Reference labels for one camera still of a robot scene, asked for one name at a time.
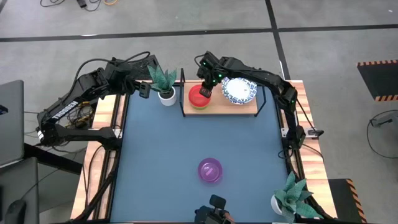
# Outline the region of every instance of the wooden tray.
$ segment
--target wooden tray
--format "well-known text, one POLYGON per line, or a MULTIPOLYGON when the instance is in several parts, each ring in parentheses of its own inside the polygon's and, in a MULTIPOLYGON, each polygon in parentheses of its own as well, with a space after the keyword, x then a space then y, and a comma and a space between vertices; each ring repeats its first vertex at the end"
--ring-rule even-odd
POLYGON ((190 89, 195 85, 201 85, 201 82, 184 83, 184 101, 183 110, 185 114, 256 114, 257 99, 254 98, 244 105, 235 105, 227 100, 221 92, 221 84, 213 88, 211 101, 203 110, 195 109, 188 99, 190 89))

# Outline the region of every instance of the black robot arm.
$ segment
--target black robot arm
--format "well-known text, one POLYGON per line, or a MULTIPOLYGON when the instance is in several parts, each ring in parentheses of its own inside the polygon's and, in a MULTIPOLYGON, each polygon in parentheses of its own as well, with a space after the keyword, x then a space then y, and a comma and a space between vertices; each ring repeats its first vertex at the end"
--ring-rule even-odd
POLYGON ((59 146, 66 141, 98 141, 106 149, 118 148, 120 142, 111 127, 77 130, 64 128, 57 122, 80 103, 103 99, 106 95, 131 95, 135 90, 139 90, 141 97, 148 98, 150 85, 136 81, 136 77, 147 72, 147 65, 157 65, 157 60, 154 55, 149 55, 149 52, 143 54, 148 56, 136 61, 116 58, 105 60, 108 62, 105 69, 98 68, 78 77, 66 95, 37 115, 39 127, 36 131, 41 145, 59 146))
POLYGON ((279 108, 285 113, 289 131, 283 143, 289 149, 300 149, 305 139, 305 131, 295 117, 297 90, 280 76, 261 69, 246 66, 234 57, 218 59, 211 52, 206 52, 200 60, 197 76, 204 79, 200 93, 209 98, 214 86, 224 77, 245 78, 268 87, 279 108))

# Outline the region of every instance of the artificial plant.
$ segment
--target artificial plant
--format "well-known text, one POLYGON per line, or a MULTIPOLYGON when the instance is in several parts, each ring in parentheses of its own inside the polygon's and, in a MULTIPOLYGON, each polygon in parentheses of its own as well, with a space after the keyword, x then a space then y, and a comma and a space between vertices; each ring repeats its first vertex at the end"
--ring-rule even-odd
POLYGON ((152 89, 160 92, 161 95, 173 95, 172 86, 177 78, 177 70, 170 73, 166 70, 166 72, 163 73, 160 66, 157 66, 156 69, 154 69, 149 65, 148 70, 152 80, 154 81, 151 85, 152 89))
POLYGON ((291 172, 287 177, 285 188, 274 191, 275 198, 282 210, 282 215, 290 224, 294 222, 294 215, 296 213, 307 218, 323 218, 311 206, 303 202, 313 194, 312 192, 303 190, 306 182, 307 180, 303 179, 295 183, 295 175, 291 172))

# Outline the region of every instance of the white plate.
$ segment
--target white plate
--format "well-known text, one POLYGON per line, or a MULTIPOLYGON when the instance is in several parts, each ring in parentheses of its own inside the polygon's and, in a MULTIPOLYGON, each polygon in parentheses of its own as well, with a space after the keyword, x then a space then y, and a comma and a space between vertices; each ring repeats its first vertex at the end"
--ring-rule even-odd
POLYGON ((231 103, 242 105, 254 99, 257 93, 257 84, 245 78, 229 79, 225 77, 222 81, 222 91, 231 103))

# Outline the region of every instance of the gray floor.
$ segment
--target gray floor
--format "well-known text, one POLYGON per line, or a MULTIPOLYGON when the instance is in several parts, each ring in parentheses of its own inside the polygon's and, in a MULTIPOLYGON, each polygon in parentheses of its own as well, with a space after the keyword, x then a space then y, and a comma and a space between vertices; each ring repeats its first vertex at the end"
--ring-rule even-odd
MULTIPOLYGON (((398 23, 397 1, 272 0, 279 27, 356 26, 398 23)), ((39 1, 8 0, 0 13, 0 37, 118 34, 198 29, 267 28, 271 23, 263 0, 119 0, 96 12, 80 10, 75 1, 42 8, 39 1)), ((398 165, 371 152, 366 125, 375 114, 398 109, 398 103, 371 98, 357 62, 398 59, 397 29, 281 33, 291 79, 304 80, 328 177, 351 178, 369 222, 398 220, 398 165)), ((68 91, 78 66, 94 57, 126 58, 150 50, 163 68, 185 69, 195 78, 193 57, 206 50, 242 59, 248 65, 281 74, 271 33, 140 37, 126 39, 0 42, 0 83, 25 81, 25 110, 41 111, 68 91)), ((103 63, 88 64, 89 72, 103 63)), ((25 130, 37 126, 25 116, 25 130)), ((372 129, 381 153, 398 156, 396 131, 372 129)), ((27 137, 35 143, 37 138, 27 137)), ((85 143, 70 145, 74 151, 85 143)), ((84 153, 75 160, 82 161, 84 153)), ((43 177, 51 169, 39 167, 43 177)), ((40 183, 41 223, 69 218, 78 177, 56 172, 40 183)))

